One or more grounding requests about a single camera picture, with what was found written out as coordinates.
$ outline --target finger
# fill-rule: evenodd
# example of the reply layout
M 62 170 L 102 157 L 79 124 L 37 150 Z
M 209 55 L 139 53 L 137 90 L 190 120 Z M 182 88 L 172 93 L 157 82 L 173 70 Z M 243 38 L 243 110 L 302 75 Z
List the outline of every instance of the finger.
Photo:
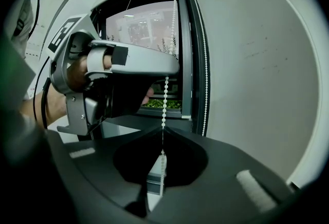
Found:
M 148 92 L 146 93 L 146 96 L 152 97 L 154 95 L 154 90 L 153 88 L 149 88 Z
M 111 59 L 112 59 L 111 55 L 104 56 L 104 58 L 103 58 L 104 69 L 110 69 L 112 67 Z
M 149 99 L 150 99 L 149 97 L 145 96 L 142 101 L 142 105 L 147 104 L 149 102 Z

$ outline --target white shirt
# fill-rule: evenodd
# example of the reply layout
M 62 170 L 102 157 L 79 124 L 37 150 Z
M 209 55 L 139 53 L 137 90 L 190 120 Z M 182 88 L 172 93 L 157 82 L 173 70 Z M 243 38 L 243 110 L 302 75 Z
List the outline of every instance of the white shirt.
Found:
M 31 0 L 15 0 L 5 19 L 4 31 L 23 58 L 25 58 L 27 40 L 29 39 L 32 24 Z

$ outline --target white bead chain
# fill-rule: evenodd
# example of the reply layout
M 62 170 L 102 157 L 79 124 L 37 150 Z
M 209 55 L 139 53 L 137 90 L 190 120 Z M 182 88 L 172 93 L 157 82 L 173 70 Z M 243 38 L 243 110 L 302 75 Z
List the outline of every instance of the white bead chain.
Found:
M 204 44 L 204 52 L 205 52 L 205 73 L 206 73 L 206 97 L 205 97 L 205 114 L 204 114 L 204 125 L 202 129 L 202 136 L 206 133 L 206 125 L 207 125 L 207 111 L 208 111 L 208 60 L 207 60 L 207 43 L 206 43 L 206 35 L 205 35 L 205 29 L 204 25 L 202 23 L 201 13 L 199 10 L 199 5 L 197 3 L 197 0 L 194 0 L 196 4 L 196 10 L 199 16 L 200 25 L 201 25 L 201 31 L 202 31 L 202 38 L 203 38 L 203 44 Z
M 171 40 L 170 40 L 170 49 L 169 49 L 169 54 L 173 54 L 174 50 L 174 31 L 175 31 L 175 19 L 176 19 L 176 0 L 174 0 L 174 8 L 173 8 L 173 19 L 171 22 Z M 163 150 L 163 130 L 165 129 L 164 127 L 166 126 L 166 107 L 167 107 L 167 93 L 168 93 L 168 83 L 169 83 L 169 77 L 166 77 L 165 86 L 164 86 L 164 100 L 163 100 L 163 109 L 162 109 L 162 151 L 161 151 L 161 180 L 160 180 L 160 196 L 163 196 L 163 186 L 165 183 L 165 174 L 166 174 L 166 167 L 165 167 L 165 152 Z

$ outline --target wall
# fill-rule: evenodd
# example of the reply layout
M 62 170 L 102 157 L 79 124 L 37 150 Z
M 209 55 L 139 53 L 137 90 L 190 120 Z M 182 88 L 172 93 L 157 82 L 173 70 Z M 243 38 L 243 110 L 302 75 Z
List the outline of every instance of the wall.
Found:
M 314 180 L 329 153 L 329 27 L 316 0 L 290 0 L 303 18 L 316 49 L 320 91 L 318 119 L 311 142 L 290 181 L 301 187 Z
M 287 180 L 312 135 L 312 42 L 287 0 L 198 0 L 211 68 L 207 137 L 237 146 Z

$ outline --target green plant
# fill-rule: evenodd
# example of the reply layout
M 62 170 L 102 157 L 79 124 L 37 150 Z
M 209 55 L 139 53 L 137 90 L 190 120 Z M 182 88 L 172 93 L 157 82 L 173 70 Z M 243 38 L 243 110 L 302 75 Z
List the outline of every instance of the green plant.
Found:
M 173 50 L 173 56 L 178 60 L 178 56 L 176 54 L 176 36 L 173 37 L 173 42 L 174 42 L 174 50 Z M 157 48 L 159 51 L 169 53 L 170 47 L 166 45 L 164 38 L 162 38 L 162 48 L 160 48 L 159 44 L 157 44 Z
M 152 108 L 162 108 L 163 100 L 150 99 L 149 102 L 144 106 L 152 107 Z M 180 109 L 180 108 L 181 108 L 181 100 L 167 100 L 167 109 Z
M 107 39 L 108 41 L 109 41 L 109 40 L 114 41 L 114 36 L 111 35 L 111 38 L 110 38 L 108 35 L 106 35 L 106 39 Z

